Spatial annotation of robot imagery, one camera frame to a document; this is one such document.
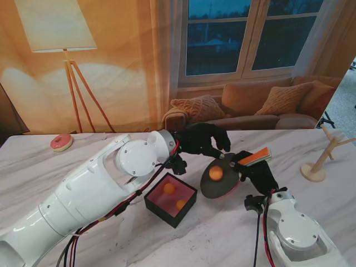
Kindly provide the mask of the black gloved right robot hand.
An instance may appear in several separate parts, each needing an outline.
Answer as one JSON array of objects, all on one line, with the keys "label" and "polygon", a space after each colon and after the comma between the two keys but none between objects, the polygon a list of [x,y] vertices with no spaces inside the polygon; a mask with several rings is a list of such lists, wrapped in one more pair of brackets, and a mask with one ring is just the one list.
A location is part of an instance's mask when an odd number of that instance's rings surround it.
[{"label": "black gloved right robot hand", "polygon": [[252,164],[251,166],[245,166],[239,163],[240,160],[243,160],[251,155],[251,152],[244,150],[234,154],[230,160],[230,164],[234,163],[234,166],[231,168],[241,175],[242,181],[245,181],[246,178],[249,178],[257,191],[266,196],[273,190],[277,190],[279,185],[276,182],[270,167],[265,160],[259,161],[255,164]]}]

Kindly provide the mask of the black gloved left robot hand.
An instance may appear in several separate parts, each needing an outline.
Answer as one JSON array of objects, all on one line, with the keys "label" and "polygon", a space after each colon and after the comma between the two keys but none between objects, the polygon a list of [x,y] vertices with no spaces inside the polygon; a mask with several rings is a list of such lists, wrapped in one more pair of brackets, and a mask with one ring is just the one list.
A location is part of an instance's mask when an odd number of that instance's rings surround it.
[{"label": "black gloved left robot hand", "polygon": [[227,131],[211,123],[197,123],[175,132],[180,152],[204,155],[219,159],[222,151],[230,152],[231,142]]}]

